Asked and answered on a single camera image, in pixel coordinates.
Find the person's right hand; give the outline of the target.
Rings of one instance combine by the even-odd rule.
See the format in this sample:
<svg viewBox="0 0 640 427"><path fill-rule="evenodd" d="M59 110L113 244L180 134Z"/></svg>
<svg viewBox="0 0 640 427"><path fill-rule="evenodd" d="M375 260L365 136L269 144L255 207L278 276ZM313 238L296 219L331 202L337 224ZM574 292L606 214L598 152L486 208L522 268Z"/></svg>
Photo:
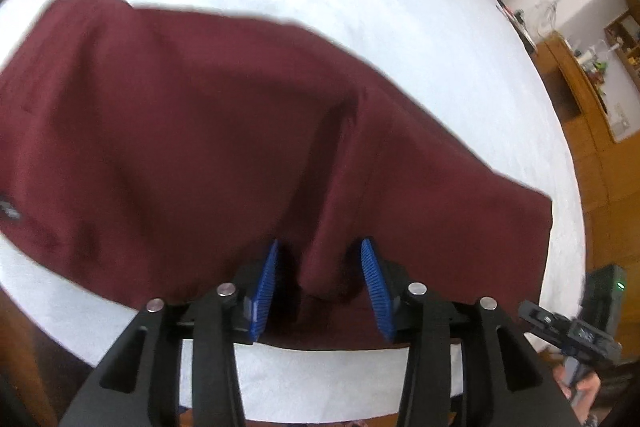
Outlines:
<svg viewBox="0 0 640 427"><path fill-rule="evenodd" d="M560 389L567 400L572 399L572 389L563 383L565 369L562 365L557 365L552 369L553 378L559 385ZM576 391L580 395L579 400L572 406L572 409L578 419L583 424L589 417L590 410L594 400L601 388L599 376L591 372L576 384Z"/></svg>

